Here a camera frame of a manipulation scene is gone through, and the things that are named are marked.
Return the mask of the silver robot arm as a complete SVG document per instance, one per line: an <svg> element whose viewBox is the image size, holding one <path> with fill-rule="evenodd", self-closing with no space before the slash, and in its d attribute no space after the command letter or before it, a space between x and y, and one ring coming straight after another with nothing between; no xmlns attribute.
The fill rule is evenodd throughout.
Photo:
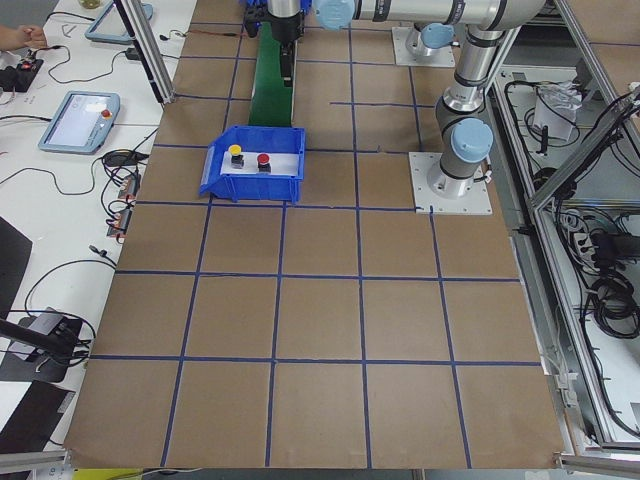
<svg viewBox="0 0 640 480"><path fill-rule="evenodd" d="M484 99L487 77L505 33L522 26L541 10L542 1L314 1L320 25L339 30L354 20L411 21L466 26L453 83L436 104L444 152L427 174L438 196L466 195L474 173L493 145L488 125L474 117Z"/></svg>
<svg viewBox="0 0 640 480"><path fill-rule="evenodd" d="M310 1L267 2L272 37L279 43L280 74L286 87L293 86L297 42L304 35L305 19L310 7Z"/></svg>

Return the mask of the person hand at desk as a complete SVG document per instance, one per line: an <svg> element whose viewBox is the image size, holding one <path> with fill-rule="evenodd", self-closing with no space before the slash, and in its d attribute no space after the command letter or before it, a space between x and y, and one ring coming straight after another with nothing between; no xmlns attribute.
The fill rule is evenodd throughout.
<svg viewBox="0 0 640 480"><path fill-rule="evenodd" d="M0 26L0 49L2 51L16 51L22 48L47 48L48 42L42 27L37 25L20 25L10 28Z"/></svg>

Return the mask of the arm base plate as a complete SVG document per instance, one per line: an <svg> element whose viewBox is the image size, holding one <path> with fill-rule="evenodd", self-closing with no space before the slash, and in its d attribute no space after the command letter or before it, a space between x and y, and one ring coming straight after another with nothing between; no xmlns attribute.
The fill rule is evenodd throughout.
<svg viewBox="0 0 640 480"><path fill-rule="evenodd" d="M453 68L452 43L455 31L440 23L393 27L395 64L433 68Z"/></svg>
<svg viewBox="0 0 640 480"><path fill-rule="evenodd" d="M441 170L440 158L438 152L409 153L415 211L434 215L492 215L481 167L468 179L452 179Z"/></svg>

